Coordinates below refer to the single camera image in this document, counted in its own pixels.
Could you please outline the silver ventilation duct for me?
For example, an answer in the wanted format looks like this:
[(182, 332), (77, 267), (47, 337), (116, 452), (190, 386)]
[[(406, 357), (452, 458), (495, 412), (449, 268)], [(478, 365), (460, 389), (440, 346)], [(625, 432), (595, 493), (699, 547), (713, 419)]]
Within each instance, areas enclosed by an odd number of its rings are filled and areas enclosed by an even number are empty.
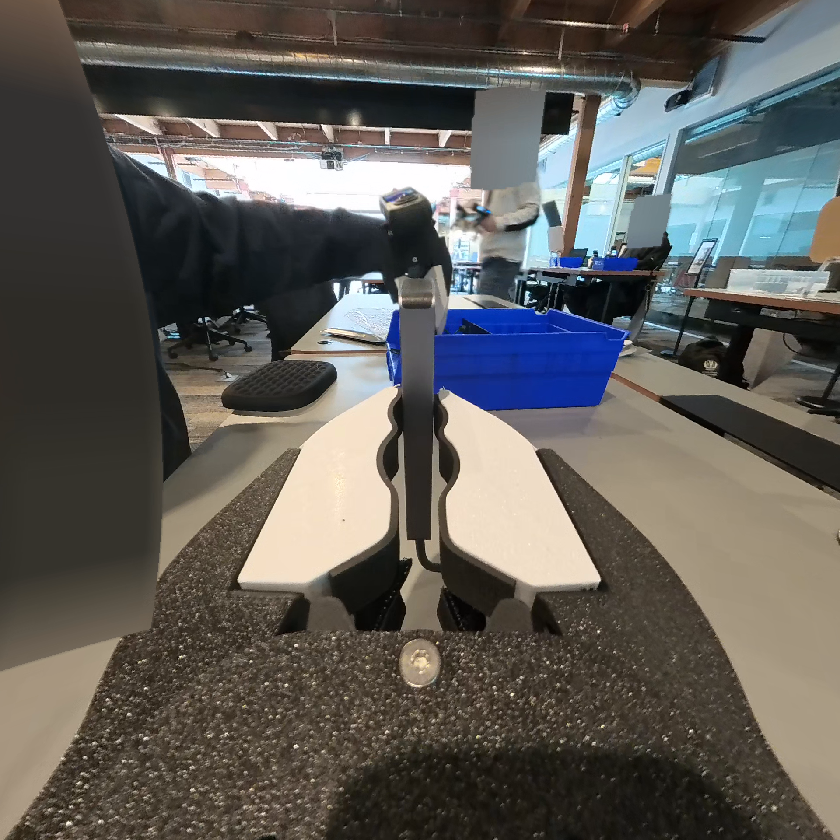
[(499, 54), (423, 54), (405, 49), (256, 47), (211, 43), (130, 43), (75, 38), (90, 67), (182, 70), (255, 77), (300, 78), (436, 88), (522, 88), (612, 99), (618, 112), (637, 100), (642, 81), (630, 70)]

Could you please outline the grey usb hub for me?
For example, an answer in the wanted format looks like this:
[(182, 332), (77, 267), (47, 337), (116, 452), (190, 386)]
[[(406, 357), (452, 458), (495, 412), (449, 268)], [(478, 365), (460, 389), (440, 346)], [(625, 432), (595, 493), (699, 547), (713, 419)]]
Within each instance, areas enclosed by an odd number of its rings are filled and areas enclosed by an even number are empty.
[(436, 302), (432, 273), (402, 281), (398, 314), (403, 469), (406, 537), (411, 541), (428, 540), (432, 532)]

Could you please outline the wooden office desk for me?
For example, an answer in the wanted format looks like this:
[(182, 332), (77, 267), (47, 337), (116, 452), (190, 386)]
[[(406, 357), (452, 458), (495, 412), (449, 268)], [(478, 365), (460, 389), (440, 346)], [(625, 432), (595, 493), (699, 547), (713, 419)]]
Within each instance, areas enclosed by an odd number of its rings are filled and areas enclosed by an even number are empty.
[(807, 342), (839, 342), (838, 293), (819, 291), (810, 297), (764, 291), (695, 288), (684, 290), (690, 300), (707, 301), (707, 318), (734, 327), (717, 378), (730, 385), (744, 383), (744, 361), (753, 335), (764, 330)]

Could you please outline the black mesh wrist rest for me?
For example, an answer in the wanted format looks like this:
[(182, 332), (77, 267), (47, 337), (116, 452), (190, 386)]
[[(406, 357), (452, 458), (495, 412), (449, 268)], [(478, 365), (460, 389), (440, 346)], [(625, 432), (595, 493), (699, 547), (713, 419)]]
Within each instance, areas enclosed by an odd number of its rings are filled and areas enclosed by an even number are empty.
[(284, 413), (315, 403), (337, 379), (329, 362), (279, 360), (237, 378), (220, 399), (236, 412)]

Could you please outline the black overhead beam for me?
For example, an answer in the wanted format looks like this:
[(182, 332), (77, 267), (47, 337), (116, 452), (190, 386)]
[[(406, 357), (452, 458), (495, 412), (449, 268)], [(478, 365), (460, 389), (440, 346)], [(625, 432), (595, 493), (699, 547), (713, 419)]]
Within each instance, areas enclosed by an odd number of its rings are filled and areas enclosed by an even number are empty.
[(157, 118), (471, 130), (476, 91), (203, 70), (86, 66), (101, 112)]

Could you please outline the black wall-mounted unit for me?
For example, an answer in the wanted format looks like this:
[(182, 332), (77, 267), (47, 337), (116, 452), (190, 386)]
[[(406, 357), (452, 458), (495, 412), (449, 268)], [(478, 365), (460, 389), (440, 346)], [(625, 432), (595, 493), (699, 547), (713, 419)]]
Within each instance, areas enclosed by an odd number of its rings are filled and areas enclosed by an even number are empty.
[(714, 97), (718, 89), (718, 75), (722, 58), (721, 55), (710, 58), (698, 70), (687, 87), (669, 96), (665, 100), (665, 112), (671, 113)]

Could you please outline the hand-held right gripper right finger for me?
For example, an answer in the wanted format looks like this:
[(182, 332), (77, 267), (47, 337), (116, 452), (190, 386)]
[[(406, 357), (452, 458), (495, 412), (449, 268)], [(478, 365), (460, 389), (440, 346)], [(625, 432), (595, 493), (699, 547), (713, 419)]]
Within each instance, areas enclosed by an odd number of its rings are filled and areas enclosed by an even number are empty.
[(559, 632), (550, 597), (602, 575), (560, 488), (560, 459), (465, 398), (437, 397), (437, 618), (451, 632)]

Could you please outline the black desk mat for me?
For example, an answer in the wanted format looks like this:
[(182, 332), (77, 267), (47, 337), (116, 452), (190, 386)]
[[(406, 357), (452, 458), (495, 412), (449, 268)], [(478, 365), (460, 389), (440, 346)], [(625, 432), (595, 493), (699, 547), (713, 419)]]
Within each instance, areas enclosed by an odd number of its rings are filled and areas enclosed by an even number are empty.
[(670, 395), (671, 411), (730, 436), (819, 485), (839, 491), (839, 445), (720, 395)]

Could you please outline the blue plastic bin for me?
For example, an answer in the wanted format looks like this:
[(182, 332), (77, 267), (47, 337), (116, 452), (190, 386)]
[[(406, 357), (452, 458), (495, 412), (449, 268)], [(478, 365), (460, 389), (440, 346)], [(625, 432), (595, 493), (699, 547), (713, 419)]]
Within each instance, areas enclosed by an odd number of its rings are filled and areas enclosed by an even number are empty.
[(597, 406), (627, 332), (551, 309), (455, 309), (434, 340), (434, 394), (492, 411)]

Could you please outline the wooden support post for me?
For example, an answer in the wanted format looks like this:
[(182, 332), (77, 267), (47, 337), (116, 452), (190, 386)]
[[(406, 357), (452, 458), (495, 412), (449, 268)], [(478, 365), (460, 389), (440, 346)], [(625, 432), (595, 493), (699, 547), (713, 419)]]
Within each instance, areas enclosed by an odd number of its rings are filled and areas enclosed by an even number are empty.
[(597, 115), (602, 98), (597, 94), (583, 97), (579, 110), (574, 147), (570, 161), (570, 176), (563, 205), (563, 251), (571, 256), (581, 218), (586, 176), (592, 154)]

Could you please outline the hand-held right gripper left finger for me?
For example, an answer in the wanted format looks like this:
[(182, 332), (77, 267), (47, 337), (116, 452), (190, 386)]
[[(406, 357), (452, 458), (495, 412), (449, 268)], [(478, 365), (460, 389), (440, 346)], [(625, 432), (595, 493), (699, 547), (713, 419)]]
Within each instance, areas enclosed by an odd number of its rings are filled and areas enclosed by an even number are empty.
[(245, 592), (339, 602), (356, 629), (403, 624), (398, 469), (402, 394), (389, 386), (299, 448), (238, 574)]

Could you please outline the plastic bag on table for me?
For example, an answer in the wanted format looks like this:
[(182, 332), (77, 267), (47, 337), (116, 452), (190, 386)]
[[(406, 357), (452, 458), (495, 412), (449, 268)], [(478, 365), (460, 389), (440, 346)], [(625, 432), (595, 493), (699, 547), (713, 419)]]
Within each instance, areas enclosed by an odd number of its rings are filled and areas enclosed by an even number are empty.
[(345, 313), (337, 327), (327, 327), (322, 335), (339, 340), (384, 345), (392, 323), (393, 310), (356, 308)]

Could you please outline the person's left forearm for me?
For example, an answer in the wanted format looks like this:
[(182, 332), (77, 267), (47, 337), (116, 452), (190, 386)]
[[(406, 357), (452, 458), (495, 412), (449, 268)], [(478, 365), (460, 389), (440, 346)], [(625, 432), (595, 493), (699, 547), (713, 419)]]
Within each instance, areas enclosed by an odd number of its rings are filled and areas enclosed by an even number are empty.
[(108, 150), (152, 330), (333, 280), (371, 272), (396, 277), (389, 236), (372, 218), (192, 192)]

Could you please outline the black office chair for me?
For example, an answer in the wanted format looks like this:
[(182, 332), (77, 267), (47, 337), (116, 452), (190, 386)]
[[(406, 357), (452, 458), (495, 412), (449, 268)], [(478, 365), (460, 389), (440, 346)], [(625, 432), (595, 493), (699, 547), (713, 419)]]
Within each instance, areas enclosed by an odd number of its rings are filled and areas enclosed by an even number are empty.
[(206, 357), (212, 363), (219, 361), (216, 347), (223, 344), (227, 347), (239, 345), (246, 354), (251, 354), (254, 350), (246, 340), (221, 330), (210, 318), (175, 322), (172, 330), (165, 327), (163, 332), (166, 344), (165, 354), (170, 360), (178, 359), (181, 351), (192, 350), (196, 346), (204, 347)]

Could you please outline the black backpack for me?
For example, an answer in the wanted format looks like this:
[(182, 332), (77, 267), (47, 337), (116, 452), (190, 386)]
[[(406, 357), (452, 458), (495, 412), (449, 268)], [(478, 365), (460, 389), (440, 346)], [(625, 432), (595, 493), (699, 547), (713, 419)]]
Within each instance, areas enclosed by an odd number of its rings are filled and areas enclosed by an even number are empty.
[(710, 335), (689, 343), (679, 354), (677, 364), (717, 379), (727, 352), (728, 346)]

